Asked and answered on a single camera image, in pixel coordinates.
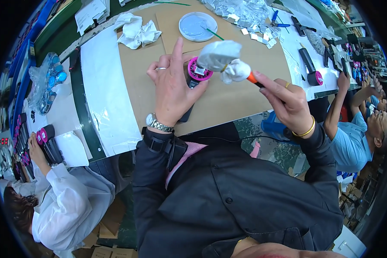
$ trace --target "pliers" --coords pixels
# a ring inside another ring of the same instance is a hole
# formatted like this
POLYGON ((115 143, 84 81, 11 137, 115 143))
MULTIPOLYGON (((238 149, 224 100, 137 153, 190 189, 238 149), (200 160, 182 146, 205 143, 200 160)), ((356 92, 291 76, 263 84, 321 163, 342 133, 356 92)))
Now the pliers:
POLYGON ((273 17, 272 17, 272 20, 271 20, 271 26, 281 27, 281 28, 285 28, 285 27, 291 26, 290 24, 275 23, 275 20, 276 20, 277 16, 278 16, 278 10, 275 11, 275 13, 273 13, 273 17))

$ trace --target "red digital display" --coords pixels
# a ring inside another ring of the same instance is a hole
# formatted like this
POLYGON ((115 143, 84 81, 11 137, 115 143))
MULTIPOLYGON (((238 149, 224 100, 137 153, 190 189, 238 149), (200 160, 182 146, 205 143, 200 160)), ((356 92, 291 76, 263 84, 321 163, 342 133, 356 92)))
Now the red digital display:
POLYGON ((2 138, 1 140, 0 140, 0 143, 1 144, 8 144, 9 143, 9 139, 8 138, 2 138))

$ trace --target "cable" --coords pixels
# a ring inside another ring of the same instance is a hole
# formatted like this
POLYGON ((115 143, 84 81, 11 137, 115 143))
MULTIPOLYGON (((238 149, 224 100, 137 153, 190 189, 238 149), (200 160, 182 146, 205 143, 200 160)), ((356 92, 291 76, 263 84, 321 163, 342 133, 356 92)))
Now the cable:
POLYGON ((239 141, 244 140, 244 139, 257 138, 257 137, 269 138, 269 139, 275 140, 277 142, 292 142, 291 140, 278 140, 278 139, 275 139, 273 137, 269 137, 269 136, 266 136, 266 135, 255 135, 255 136, 241 138, 241 139, 236 140, 236 141, 228 141, 227 139, 218 138, 218 137, 198 137, 198 139, 219 139, 219 140, 224 140, 224 141, 227 141, 227 142, 239 142, 239 141))

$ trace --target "person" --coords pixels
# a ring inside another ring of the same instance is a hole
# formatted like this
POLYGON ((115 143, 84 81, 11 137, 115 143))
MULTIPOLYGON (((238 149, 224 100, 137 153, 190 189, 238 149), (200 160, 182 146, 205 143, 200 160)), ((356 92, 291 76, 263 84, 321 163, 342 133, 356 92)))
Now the person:
POLYGON ((297 85, 253 72, 279 120, 300 135, 310 164, 305 181, 273 162, 251 158, 237 142, 223 140, 208 146, 187 142, 169 179, 170 155, 145 142, 176 139, 168 128, 208 85, 202 81, 188 88, 183 65, 193 56, 182 54, 182 47, 179 38, 172 54, 147 70, 156 85, 156 101, 144 140, 137 145, 132 182, 138 256, 343 257, 326 251, 340 235, 344 218, 335 160, 297 85))
MULTIPOLYGON (((367 97, 367 99, 360 105, 360 111, 365 121, 367 121, 368 117, 370 117, 375 110, 387 112, 387 99, 385 97, 385 92, 376 76, 374 76, 374 85, 376 89, 380 89, 380 93, 373 94, 373 92, 368 92, 370 96, 367 97)), ((370 88, 369 78, 363 82, 361 88, 370 88)))
POLYGON ((31 134, 28 146, 30 158, 48 186, 27 197, 6 187, 5 207, 21 233, 31 234, 50 250, 74 249, 100 222, 115 198, 115 179, 109 176, 111 165, 103 160, 68 172, 62 163, 54 168, 48 165, 35 133, 31 134))
POLYGON ((375 111, 364 121, 359 106, 371 94, 379 95, 376 89, 367 87, 358 91, 351 101, 351 122, 339 122, 341 107, 350 87, 350 75, 340 73, 338 93, 324 121, 324 129, 331 141, 331 150, 336 168, 347 173, 359 172, 373 158, 377 149, 387 148, 387 112, 375 111))

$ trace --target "black shirt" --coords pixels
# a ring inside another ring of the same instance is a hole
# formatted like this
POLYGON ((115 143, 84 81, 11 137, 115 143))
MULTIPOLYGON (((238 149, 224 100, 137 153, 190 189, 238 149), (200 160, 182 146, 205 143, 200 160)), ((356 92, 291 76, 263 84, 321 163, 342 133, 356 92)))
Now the black shirt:
POLYGON ((247 236, 259 243, 327 250, 344 218, 335 160, 318 124, 300 146, 310 164, 305 181, 227 144, 189 157, 165 190, 167 154, 150 152, 140 142, 132 183, 139 257, 229 258, 247 236))

